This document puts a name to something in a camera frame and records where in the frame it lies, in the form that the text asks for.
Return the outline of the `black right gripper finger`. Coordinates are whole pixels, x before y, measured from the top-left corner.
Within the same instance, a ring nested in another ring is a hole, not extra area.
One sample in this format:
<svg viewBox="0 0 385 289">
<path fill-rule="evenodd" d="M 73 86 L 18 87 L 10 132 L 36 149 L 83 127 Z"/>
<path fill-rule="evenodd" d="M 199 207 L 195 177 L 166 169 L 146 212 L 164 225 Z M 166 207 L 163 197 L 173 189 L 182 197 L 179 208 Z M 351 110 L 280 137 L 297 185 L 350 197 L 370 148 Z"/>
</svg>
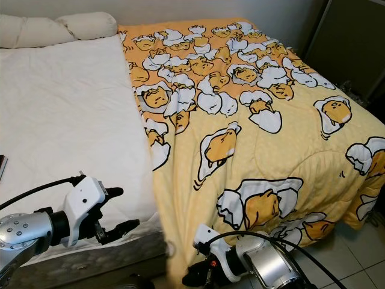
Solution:
<svg viewBox="0 0 385 289">
<path fill-rule="evenodd" d="M 187 273 L 182 278 L 182 284 L 186 287 L 204 286 L 204 267 L 189 266 Z"/>
</svg>

